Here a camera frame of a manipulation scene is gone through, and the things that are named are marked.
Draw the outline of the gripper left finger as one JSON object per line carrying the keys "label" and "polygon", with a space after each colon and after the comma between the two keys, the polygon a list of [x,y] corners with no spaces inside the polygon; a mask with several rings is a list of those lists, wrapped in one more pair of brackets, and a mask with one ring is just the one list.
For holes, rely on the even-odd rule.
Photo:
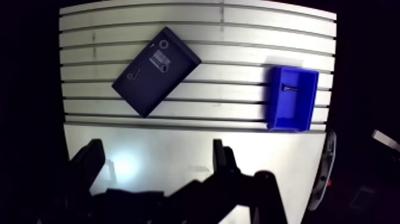
{"label": "gripper left finger", "polygon": [[105,165],[100,139],[91,139],[58,175],[50,201],[37,223],[155,223],[164,198],[161,191],[129,192],[90,188]]}

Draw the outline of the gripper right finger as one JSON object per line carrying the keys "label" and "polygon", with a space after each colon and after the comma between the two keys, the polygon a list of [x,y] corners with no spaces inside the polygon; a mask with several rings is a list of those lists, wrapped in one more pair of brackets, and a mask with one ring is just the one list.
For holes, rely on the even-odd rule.
{"label": "gripper right finger", "polygon": [[192,181],[168,197],[166,223],[219,223],[236,206],[250,209],[251,223],[287,223],[273,173],[244,175],[233,150],[213,140],[214,173],[203,182]]}

